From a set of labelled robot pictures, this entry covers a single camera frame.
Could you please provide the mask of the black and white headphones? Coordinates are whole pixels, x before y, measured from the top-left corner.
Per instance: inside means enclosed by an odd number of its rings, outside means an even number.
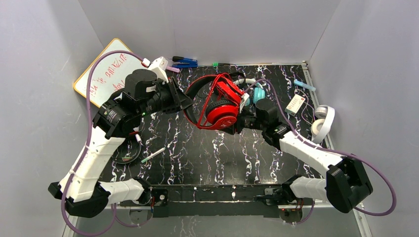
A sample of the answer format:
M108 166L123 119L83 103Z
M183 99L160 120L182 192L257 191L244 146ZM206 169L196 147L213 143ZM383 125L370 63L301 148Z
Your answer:
M134 131L118 146L111 156L111 160L117 164L129 164L140 156L142 145L140 132Z

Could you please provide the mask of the red headphones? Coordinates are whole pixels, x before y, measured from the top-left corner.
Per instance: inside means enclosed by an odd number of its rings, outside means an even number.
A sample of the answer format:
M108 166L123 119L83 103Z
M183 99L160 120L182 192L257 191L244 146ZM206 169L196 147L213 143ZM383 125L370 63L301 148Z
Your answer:
M246 92L234 84L233 78L242 75L221 73L202 76L193 81L186 90L186 95L191 99L195 99L208 83L211 86L199 118L195 117L192 106L184 110L186 118L197 128L205 130L223 130L236 123L241 96Z

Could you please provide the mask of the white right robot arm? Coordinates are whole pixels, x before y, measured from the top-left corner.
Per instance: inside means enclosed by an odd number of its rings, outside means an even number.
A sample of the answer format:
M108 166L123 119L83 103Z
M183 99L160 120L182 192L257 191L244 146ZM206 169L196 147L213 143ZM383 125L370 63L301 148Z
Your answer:
M267 144L298 158L321 175L321 178L293 176L281 184L281 198L289 201L319 199L329 202L342 213L348 213L373 192L360 161L325 151L323 147L296 135L268 99L258 101L255 113L244 109L238 115L235 126L238 133L244 128L260 130Z

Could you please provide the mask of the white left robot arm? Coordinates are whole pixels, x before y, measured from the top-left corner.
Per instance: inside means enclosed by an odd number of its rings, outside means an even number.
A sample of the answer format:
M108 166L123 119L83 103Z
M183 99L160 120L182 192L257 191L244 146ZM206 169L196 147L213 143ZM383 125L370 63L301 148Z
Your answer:
M140 126L143 117L157 112L177 113L193 104L173 78L138 69L125 86L112 93L93 118L88 138L69 173L48 191L62 200L64 213L92 218L106 206L127 200L147 203L150 184L142 178L101 182L103 169L117 148Z

